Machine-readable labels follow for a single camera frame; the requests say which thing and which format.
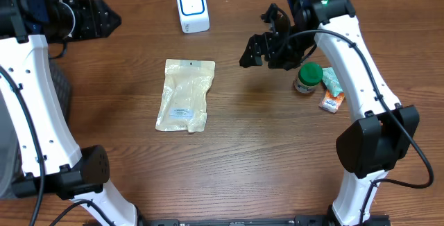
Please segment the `green lid jar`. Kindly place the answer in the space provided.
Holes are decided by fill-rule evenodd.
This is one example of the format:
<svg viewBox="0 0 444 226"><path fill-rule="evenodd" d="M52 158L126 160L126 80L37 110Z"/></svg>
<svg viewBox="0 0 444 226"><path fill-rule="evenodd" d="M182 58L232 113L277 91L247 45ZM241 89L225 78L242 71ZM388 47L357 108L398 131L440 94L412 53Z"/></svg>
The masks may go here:
<svg viewBox="0 0 444 226"><path fill-rule="evenodd" d="M316 89L322 78L322 67L315 62L309 62L301 66L294 80L294 87L298 92L308 94Z"/></svg>

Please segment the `teal tissue packet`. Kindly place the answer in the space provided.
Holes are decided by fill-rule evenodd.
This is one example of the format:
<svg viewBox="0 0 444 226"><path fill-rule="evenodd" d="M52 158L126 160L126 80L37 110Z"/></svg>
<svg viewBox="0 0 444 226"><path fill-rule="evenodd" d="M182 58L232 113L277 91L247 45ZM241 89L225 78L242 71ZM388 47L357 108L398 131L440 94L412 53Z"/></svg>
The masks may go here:
<svg viewBox="0 0 444 226"><path fill-rule="evenodd" d="M322 81L333 97L337 97L339 94L343 93L339 79L332 67L323 68Z"/></svg>

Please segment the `orange snack packet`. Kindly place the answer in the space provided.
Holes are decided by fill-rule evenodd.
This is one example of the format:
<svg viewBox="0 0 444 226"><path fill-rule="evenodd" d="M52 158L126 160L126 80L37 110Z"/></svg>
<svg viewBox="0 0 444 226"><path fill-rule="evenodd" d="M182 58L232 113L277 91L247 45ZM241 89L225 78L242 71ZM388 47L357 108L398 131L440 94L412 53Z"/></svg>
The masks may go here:
<svg viewBox="0 0 444 226"><path fill-rule="evenodd" d="M335 114L339 110L344 99L345 94L343 92L341 92L338 96L333 96L329 90L326 90L325 95L321 99L318 106L325 111Z"/></svg>

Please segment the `beige paper pouch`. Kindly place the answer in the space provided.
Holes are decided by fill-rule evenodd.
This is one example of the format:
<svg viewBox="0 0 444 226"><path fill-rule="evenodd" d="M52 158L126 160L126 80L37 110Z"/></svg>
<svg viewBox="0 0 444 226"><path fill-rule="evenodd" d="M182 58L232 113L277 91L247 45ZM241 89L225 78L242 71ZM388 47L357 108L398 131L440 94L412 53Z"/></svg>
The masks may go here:
<svg viewBox="0 0 444 226"><path fill-rule="evenodd" d="M166 60L156 130L194 133L205 129L206 95L212 86L215 66L214 61Z"/></svg>

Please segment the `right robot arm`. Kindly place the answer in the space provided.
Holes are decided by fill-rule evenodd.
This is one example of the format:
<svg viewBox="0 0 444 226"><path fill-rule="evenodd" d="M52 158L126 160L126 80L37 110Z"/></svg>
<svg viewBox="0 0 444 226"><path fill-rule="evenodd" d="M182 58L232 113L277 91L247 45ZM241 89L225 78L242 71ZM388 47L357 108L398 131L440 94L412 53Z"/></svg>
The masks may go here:
<svg viewBox="0 0 444 226"><path fill-rule="evenodd" d="M351 126L336 140L344 176L327 213L296 216L296 225L388 225L370 206L379 185L413 146L419 115L386 85L361 36L350 0L287 0L286 14L271 4L262 15L268 32L253 35L239 64L301 69L320 49L329 60L348 101Z"/></svg>

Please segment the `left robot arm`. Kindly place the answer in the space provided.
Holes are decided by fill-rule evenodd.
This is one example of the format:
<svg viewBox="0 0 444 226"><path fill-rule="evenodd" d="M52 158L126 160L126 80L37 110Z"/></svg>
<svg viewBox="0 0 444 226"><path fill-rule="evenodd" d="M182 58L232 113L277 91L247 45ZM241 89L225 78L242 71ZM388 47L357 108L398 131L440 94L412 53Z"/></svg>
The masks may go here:
<svg viewBox="0 0 444 226"><path fill-rule="evenodd" d="M71 87L51 43L108 37L121 17L102 0L1 0L1 198L54 193L100 225L143 225L110 179L105 148L81 148L68 125Z"/></svg>

